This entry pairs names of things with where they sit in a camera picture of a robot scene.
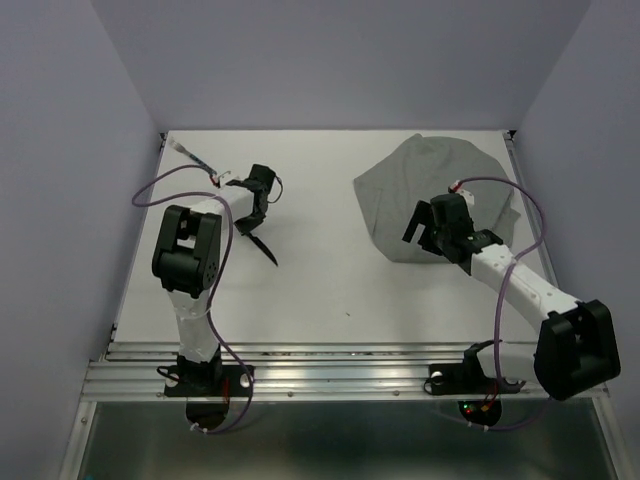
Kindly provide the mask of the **grey cloth napkin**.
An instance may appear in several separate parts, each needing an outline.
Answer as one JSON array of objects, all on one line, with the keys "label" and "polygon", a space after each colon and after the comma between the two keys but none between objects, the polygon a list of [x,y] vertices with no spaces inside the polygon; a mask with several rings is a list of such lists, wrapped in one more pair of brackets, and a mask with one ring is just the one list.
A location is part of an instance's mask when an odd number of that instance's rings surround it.
[{"label": "grey cloth napkin", "polygon": [[474,143],[415,134],[353,180],[368,234],[394,263],[438,264],[445,259],[402,240],[418,201],[430,201],[449,185],[470,177],[505,179],[499,161]]}]

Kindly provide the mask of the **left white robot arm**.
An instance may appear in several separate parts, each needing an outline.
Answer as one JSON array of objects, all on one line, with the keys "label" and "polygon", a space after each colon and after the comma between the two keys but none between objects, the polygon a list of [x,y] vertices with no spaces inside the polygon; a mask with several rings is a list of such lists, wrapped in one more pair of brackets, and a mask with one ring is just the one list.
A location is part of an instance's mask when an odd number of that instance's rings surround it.
[{"label": "left white robot arm", "polygon": [[266,219],[273,185],[281,183],[271,168],[254,164],[246,178],[228,180],[212,199],[164,211],[151,269],[168,293],[178,326],[176,363],[159,369],[170,391],[210,394],[222,386],[221,342],[207,320],[209,295],[221,279],[222,236],[244,236],[276,263],[254,231]]}]

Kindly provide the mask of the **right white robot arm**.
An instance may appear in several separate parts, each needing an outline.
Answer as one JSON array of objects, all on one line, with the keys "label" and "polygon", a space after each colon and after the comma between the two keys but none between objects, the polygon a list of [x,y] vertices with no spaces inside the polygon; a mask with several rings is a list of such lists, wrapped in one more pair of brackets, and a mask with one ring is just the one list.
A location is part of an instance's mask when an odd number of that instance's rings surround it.
[{"label": "right white robot arm", "polygon": [[463,196],[448,193],[418,202],[403,239],[496,291],[500,304],[514,308],[538,336],[530,348],[494,339],[477,342],[458,363],[430,365],[427,393],[475,395],[495,387],[515,394],[533,383],[563,401],[620,375],[608,307],[562,292],[517,260],[492,231],[475,229]]}]

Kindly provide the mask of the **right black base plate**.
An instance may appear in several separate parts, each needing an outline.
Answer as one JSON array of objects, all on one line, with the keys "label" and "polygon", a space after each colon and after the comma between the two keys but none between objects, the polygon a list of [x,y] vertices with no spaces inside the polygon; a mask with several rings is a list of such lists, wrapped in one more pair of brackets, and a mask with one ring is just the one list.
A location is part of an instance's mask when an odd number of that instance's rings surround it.
[{"label": "right black base plate", "polygon": [[429,366],[429,374],[423,390],[432,396],[472,396],[485,394],[515,394],[519,389],[499,386],[495,378],[484,375],[481,368],[468,369],[462,363],[435,363]]}]

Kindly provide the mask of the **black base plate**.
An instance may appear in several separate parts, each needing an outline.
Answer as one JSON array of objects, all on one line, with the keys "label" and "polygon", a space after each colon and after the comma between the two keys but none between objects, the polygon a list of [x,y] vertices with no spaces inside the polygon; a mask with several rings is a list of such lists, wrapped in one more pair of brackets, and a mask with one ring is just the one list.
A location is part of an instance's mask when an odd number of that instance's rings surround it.
[{"label": "black base plate", "polygon": [[468,369],[462,363],[435,363],[429,366],[429,374],[423,390],[432,396],[472,396],[485,394],[515,394],[519,389],[499,386],[495,378],[484,375],[481,368]]},{"label": "black base plate", "polygon": [[223,364],[221,372],[182,374],[177,365],[159,366],[169,398],[248,398],[252,392],[248,374],[239,365]]}]

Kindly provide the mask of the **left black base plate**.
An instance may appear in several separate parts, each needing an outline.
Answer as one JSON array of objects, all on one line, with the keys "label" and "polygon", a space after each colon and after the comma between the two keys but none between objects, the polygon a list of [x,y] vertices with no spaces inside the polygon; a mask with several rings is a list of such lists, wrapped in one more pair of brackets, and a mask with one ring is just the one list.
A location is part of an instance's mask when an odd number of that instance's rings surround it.
[{"label": "left black base plate", "polygon": [[239,365],[223,364],[221,372],[182,374],[177,365],[159,366],[169,398],[248,398],[252,392],[248,374]]}]

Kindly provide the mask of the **aluminium rail frame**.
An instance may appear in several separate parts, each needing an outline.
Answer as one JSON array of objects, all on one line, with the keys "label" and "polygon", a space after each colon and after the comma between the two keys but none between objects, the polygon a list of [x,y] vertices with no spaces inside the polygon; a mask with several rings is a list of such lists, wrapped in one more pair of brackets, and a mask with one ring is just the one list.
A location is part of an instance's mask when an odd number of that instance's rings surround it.
[{"label": "aluminium rail frame", "polygon": [[259,235],[236,239],[213,306],[252,364],[251,404],[229,433],[191,428],[164,392],[178,332],[151,274],[161,208],[145,218],[115,332],[87,369],[65,479],[618,479],[608,391],[550,404],[536,385],[505,396],[506,432],[461,423],[423,388],[493,333],[495,294],[448,264],[406,265],[373,245],[353,181],[409,131],[175,131],[219,171],[254,163],[283,179]]}]

